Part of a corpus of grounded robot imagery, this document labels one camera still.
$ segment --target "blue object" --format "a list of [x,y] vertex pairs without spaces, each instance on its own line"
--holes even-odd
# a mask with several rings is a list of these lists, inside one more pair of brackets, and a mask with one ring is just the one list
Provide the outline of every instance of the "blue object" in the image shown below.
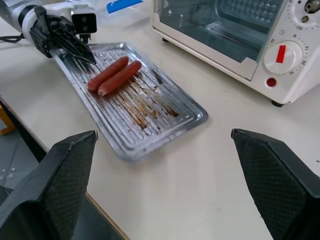
[[139,4],[142,2],[143,0],[118,0],[118,1],[108,3],[108,5],[106,6],[106,9],[108,10],[108,13],[111,14],[121,9],[125,9],[127,7],[130,7],[132,5]]

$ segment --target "sausage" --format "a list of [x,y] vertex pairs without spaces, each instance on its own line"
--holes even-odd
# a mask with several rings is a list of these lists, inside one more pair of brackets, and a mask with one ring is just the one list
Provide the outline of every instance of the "sausage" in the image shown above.
[[112,93],[117,88],[121,87],[125,84],[130,78],[132,78],[141,68],[141,62],[134,61],[125,69],[118,72],[113,77],[109,78],[109,80],[105,81],[98,89],[98,94],[100,96],[105,96],[107,94]]
[[116,73],[124,69],[129,63],[129,57],[122,56],[117,61],[109,65],[104,71],[99,73],[87,83],[87,88],[91,91],[97,91],[101,84],[111,78]]

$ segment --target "metal tray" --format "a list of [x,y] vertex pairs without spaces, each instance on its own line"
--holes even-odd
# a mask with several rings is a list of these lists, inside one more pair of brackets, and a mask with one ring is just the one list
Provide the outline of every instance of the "metal tray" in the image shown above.
[[[154,64],[124,42],[90,45],[96,65],[53,55],[118,156],[138,162],[145,154],[208,119],[207,112]],[[127,85],[101,97],[87,82],[121,56],[139,60],[141,70]]]

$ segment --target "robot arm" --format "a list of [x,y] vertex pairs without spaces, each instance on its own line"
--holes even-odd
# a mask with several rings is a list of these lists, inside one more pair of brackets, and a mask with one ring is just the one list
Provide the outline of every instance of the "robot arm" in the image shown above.
[[96,63],[86,44],[97,31],[95,10],[89,3],[42,5],[37,0],[0,0],[0,17],[48,58],[62,48],[75,58]]

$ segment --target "timer dial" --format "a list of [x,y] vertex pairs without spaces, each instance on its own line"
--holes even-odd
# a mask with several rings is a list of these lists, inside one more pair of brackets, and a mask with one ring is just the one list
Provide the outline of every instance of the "timer dial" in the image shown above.
[[264,55],[264,65],[271,73],[285,74],[303,59],[303,50],[294,41],[282,41],[270,47]]

